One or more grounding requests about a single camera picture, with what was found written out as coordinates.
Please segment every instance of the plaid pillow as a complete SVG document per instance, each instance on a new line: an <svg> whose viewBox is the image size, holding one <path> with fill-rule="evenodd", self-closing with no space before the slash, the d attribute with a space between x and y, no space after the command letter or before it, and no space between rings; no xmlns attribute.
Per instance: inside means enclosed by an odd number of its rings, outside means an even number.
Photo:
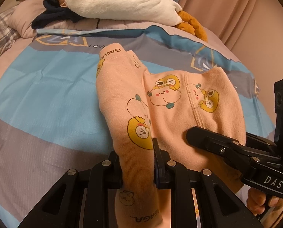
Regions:
<svg viewBox="0 0 283 228"><path fill-rule="evenodd" d="M7 25L15 7L0 13L0 56L20 38L19 33Z"/></svg>

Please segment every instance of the gray stripe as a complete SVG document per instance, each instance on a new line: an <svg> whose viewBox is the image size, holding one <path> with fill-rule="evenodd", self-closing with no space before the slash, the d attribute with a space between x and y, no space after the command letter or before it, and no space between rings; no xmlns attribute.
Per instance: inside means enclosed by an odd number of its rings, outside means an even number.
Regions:
<svg viewBox="0 0 283 228"><path fill-rule="evenodd" d="M65 38L66 36L52 35L48 38L42 39L42 42L48 44L58 44L67 40L68 45L45 45L34 40L30 46L39 51L65 50L70 52L78 51L90 54L99 54L99 52L105 46L111 43L120 43L126 51L133 50L142 61L155 63L175 70L188 71L190 73L203 73L195 68L191 68L193 55L190 52L168 48L162 42L149 38L145 34L142 34L136 38L123 38L121 36L114 36L114 38L111 38L101 37L100 35L92 35L91 37L84 37L87 41L88 47L73 46L69 44L70 42L76 45L83 44L83 37L81 36L69 36L69 39ZM201 55L196 55L195 58L196 61L200 61L200 67L204 64L208 66L208 68L212 68L210 64L207 64L206 58L201 57ZM239 94L245 96L246 98L252 98L255 96L255 83L250 73L245 73L238 70L225 72Z"/></svg>
<svg viewBox="0 0 283 228"><path fill-rule="evenodd" d="M0 205L21 222L68 169L86 170L106 158L49 143L0 120Z"/></svg>

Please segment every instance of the orange plush toy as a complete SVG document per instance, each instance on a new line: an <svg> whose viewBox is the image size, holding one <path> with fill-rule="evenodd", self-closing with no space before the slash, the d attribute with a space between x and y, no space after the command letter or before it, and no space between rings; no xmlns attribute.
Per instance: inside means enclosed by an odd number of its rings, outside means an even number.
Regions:
<svg viewBox="0 0 283 228"><path fill-rule="evenodd" d="M182 19L182 23L174 26L178 29L181 29L185 32L191 33L194 36L197 36L199 39L208 42L208 37L206 31L202 25L195 19L193 16L189 15L185 11L179 11L177 13Z"/></svg>

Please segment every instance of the white plush toy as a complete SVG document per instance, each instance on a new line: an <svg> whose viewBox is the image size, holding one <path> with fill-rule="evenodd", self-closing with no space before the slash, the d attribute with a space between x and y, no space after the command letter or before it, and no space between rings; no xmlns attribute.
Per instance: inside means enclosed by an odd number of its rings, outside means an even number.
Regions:
<svg viewBox="0 0 283 228"><path fill-rule="evenodd" d="M151 21L167 26L181 23L173 0L65 0L70 10L86 18Z"/></svg>

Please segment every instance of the blue stripe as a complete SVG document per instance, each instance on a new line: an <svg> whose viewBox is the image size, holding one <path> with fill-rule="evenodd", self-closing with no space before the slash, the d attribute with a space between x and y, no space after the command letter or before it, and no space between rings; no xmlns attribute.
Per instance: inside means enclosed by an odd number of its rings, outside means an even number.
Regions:
<svg viewBox="0 0 283 228"><path fill-rule="evenodd" d="M184 38L178 35L169 35L163 28L159 26L150 26L146 29L125 29L125 30L113 30L108 32L99 32L92 34L92 36L101 35L101 36L124 36L124 37L139 37L140 35L145 34L146 36L155 39L170 48L175 48L179 50L184 50L190 52L192 55L200 49L203 44L199 42L195 42L188 38ZM204 56L208 61L211 61L211 49L209 47L205 47L200 55ZM216 63L219 67L222 67L224 70L239 70L245 73L250 73L252 78L254 78L253 74L241 63L235 62L234 60L225 58L221 53L216 50L213 50L214 63Z"/></svg>
<svg viewBox="0 0 283 228"><path fill-rule="evenodd" d="M269 118L264 106L257 98L246 98L238 95L244 112L246 131L266 138L275 126Z"/></svg>
<svg viewBox="0 0 283 228"><path fill-rule="evenodd" d="M7 228L17 228L19 226L19 221L2 206L0 206L0 219Z"/></svg>
<svg viewBox="0 0 283 228"><path fill-rule="evenodd" d="M0 119L45 141L108 154L95 88L99 56L26 48L0 79Z"/></svg>

